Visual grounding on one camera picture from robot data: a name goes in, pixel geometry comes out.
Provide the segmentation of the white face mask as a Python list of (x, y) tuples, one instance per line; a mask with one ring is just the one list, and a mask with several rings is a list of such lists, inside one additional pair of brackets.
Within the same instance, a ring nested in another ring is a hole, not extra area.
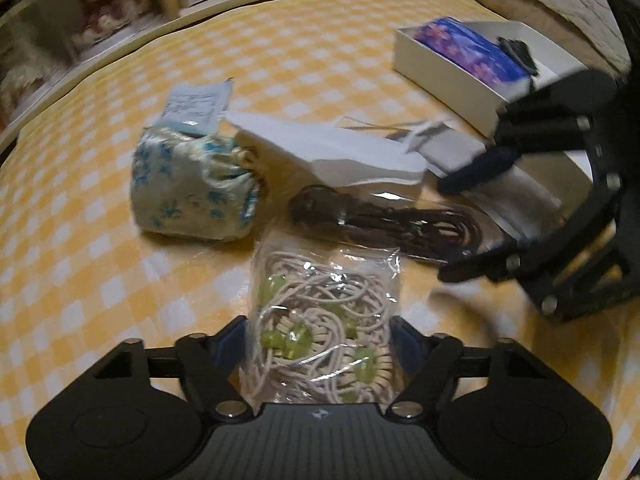
[(427, 168), (420, 154), (380, 136), (236, 110), (224, 119), (250, 140), (285, 154), (332, 188), (373, 183), (413, 186), (422, 182)]

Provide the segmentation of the bag of brown cords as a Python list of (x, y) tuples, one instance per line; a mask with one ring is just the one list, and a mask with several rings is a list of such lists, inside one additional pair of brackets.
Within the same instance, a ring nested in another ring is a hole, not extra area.
[(292, 227), (327, 242), (397, 249), (425, 263), (472, 257), (506, 240), (491, 218), (462, 206), (386, 207), (324, 185), (309, 185), (288, 202)]

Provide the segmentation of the bag of cream cords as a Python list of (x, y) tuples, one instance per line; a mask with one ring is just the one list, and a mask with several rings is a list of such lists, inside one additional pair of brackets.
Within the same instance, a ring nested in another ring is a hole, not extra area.
[(262, 243), (253, 259), (242, 393), (264, 403), (375, 403), (402, 385), (390, 321), (399, 307), (393, 249)]

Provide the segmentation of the blue tissue pack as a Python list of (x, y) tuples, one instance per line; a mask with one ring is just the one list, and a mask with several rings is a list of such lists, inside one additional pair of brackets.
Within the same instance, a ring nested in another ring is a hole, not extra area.
[(427, 22), (413, 39), (491, 88), (528, 78), (526, 70), (496, 44), (454, 18)]

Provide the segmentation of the grey toilet seat cover pack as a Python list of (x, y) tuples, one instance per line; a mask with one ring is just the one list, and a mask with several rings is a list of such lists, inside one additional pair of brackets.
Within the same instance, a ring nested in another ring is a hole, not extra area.
[[(386, 127), (386, 138), (404, 144), (427, 161), (427, 169), (443, 178), (484, 153), (483, 142), (444, 122), (407, 122)], [(534, 238), (559, 226), (562, 202), (518, 166), (485, 181), (462, 196), (514, 238)]]

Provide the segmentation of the doll in clear case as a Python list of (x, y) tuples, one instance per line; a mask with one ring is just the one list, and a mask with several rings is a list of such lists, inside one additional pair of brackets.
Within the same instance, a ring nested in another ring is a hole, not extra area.
[(151, 0), (77, 0), (81, 20), (70, 35), (79, 52), (110, 39), (150, 12)]
[(24, 99), (56, 74), (62, 62), (38, 42), (29, 22), (1, 23), (1, 123), (7, 125)]

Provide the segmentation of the white shallow cardboard tray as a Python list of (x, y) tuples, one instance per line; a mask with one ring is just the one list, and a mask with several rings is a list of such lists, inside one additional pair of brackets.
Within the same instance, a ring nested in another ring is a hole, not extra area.
[[(538, 88), (584, 67), (582, 62), (546, 36), (516, 21), (468, 21), (470, 29), (486, 39), (498, 37), (524, 41), (539, 70)], [(525, 96), (528, 82), (499, 84), (491, 88), (462, 68), (413, 39), (414, 27), (395, 30), (393, 69), (446, 104), (482, 136), (491, 138), (497, 125), (497, 108)], [(526, 155), (518, 166), (573, 210), (592, 188), (591, 170), (585, 154), (564, 152)]]

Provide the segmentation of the dark blue crochet scrunchie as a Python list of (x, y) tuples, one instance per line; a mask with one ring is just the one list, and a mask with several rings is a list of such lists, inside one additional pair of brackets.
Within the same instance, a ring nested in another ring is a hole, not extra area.
[(525, 70), (529, 76), (537, 77), (539, 70), (530, 54), (528, 45), (517, 39), (509, 39), (498, 37), (498, 47), (507, 55), (514, 63), (518, 64), (522, 70)]

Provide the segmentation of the floral fabric pouch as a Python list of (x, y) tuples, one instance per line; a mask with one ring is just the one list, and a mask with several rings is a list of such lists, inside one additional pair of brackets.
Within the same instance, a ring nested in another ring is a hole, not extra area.
[(255, 221), (262, 190), (256, 166), (255, 153), (228, 136), (146, 128), (131, 164), (134, 221), (144, 232), (239, 240)]

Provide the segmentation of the light blue foil sachet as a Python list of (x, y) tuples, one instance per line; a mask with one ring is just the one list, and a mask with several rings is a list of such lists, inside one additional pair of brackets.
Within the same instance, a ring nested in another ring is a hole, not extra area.
[(218, 132), (231, 100), (233, 81), (216, 84), (176, 84), (154, 126), (201, 138)]

